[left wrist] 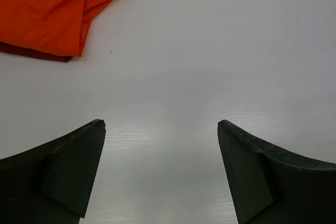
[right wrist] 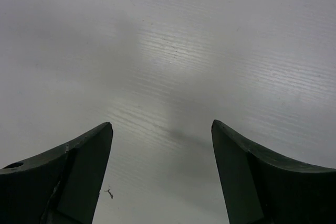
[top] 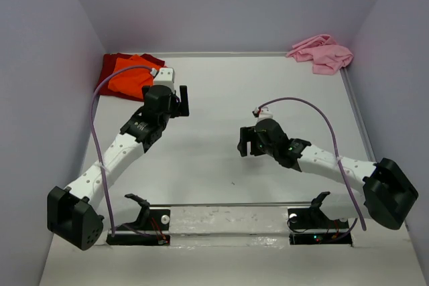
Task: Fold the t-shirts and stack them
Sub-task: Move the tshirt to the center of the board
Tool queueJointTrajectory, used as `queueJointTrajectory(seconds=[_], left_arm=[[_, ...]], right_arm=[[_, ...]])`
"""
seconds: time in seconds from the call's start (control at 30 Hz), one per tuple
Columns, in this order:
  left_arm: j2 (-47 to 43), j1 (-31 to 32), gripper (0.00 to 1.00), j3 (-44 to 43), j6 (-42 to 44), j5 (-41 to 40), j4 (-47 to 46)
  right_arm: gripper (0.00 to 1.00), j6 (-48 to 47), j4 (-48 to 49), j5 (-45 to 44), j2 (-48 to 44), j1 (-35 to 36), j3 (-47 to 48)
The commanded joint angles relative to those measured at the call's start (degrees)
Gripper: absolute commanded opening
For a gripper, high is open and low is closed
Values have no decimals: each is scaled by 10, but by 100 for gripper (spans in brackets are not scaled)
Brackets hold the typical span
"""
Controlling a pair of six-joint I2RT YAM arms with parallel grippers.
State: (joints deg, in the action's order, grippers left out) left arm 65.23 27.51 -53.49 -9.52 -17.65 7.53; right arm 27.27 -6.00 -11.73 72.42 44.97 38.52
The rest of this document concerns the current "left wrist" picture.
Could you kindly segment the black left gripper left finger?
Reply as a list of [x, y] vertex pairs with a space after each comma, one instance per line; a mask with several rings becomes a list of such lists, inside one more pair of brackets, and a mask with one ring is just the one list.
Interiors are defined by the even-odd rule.
[[106, 124], [93, 120], [1, 159], [1, 223], [79, 223], [88, 208]]

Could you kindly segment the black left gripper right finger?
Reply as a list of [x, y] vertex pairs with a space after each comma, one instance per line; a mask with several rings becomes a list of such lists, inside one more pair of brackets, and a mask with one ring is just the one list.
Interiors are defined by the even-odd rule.
[[228, 120], [218, 142], [239, 223], [335, 223], [335, 164], [269, 143]]

